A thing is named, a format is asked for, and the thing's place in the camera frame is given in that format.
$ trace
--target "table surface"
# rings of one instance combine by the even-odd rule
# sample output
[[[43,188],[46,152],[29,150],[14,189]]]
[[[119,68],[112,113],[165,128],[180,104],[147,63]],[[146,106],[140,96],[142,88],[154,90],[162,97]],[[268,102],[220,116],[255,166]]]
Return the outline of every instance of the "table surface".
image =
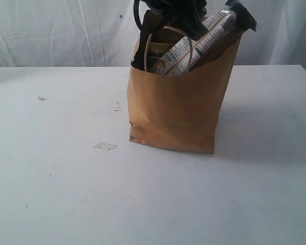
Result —
[[[215,155],[130,143],[128,75],[0,68],[0,245],[306,244],[301,66],[234,68]]]

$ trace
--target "white cloth backdrop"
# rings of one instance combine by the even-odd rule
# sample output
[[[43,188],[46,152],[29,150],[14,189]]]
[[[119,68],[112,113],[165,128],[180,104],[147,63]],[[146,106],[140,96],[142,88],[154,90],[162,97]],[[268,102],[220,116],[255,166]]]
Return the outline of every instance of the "white cloth backdrop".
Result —
[[[208,13],[224,3],[208,0]],[[236,63],[306,69],[306,0],[242,3],[259,26]],[[0,66],[129,66],[139,35],[132,11],[133,0],[0,0]]]

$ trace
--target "paper bag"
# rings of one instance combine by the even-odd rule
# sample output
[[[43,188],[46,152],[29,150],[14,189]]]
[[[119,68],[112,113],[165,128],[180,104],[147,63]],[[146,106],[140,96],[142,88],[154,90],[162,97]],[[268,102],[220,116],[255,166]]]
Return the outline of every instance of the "paper bag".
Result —
[[[239,43],[240,39],[216,60],[181,76],[160,76],[131,67],[127,89],[130,141],[214,153],[215,130]]]

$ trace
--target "white backdrop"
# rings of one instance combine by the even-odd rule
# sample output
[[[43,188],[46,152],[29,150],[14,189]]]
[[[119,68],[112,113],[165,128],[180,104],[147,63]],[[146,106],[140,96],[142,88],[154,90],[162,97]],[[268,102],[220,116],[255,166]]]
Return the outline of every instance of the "white backdrop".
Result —
[[[208,13],[225,0],[208,0]],[[306,0],[242,0],[259,23],[236,64],[302,64]],[[0,66],[129,66],[133,0],[0,0]]]

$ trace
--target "white fabric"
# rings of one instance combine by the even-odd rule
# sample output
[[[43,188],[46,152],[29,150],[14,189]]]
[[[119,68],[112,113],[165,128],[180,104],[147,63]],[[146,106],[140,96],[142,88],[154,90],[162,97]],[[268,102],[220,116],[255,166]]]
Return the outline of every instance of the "white fabric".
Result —
[[[225,0],[207,2],[211,14]],[[236,64],[306,69],[306,0],[242,3],[259,25]],[[0,66],[129,66],[138,35],[133,0],[0,0]]]

